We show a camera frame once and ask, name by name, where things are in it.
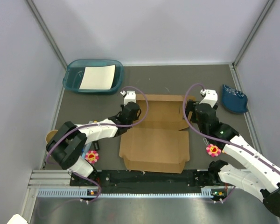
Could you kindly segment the brown cardboard box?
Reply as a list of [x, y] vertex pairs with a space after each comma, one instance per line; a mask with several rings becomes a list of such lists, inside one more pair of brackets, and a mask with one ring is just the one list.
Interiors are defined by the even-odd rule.
[[136, 96], [140, 124], [121, 135], [119, 156], [126, 169], [180, 174], [190, 160], [188, 123], [181, 95]]

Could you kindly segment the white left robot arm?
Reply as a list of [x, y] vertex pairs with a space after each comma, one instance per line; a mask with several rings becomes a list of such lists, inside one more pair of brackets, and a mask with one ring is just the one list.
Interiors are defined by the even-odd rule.
[[65, 122], [46, 145], [46, 151], [51, 153], [55, 162], [64, 170], [79, 174], [86, 185], [92, 185], [97, 177], [95, 168], [82, 157], [84, 146], [100, 139], [121, 136], [141, 115], [136, 93], [122, 91], [121, 94], [124, 101], [116, 115], [87, 125]]

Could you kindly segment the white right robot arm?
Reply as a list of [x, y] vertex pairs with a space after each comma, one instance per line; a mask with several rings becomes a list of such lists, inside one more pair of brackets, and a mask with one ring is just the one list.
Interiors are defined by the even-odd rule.
[[202, 100], [184, 99], [183, 115], [194, 131], [211, 145], [231, 156], [248, 172], [218, 160], [209, 166], [208, 178], [215, 185], [231, 184], [259, 199], [272, 214], [280, 217], [280, 167], [255, 150], [234, 128], [219, 121], [216, 109], [218, 95], [215, 90], [202, 88]]

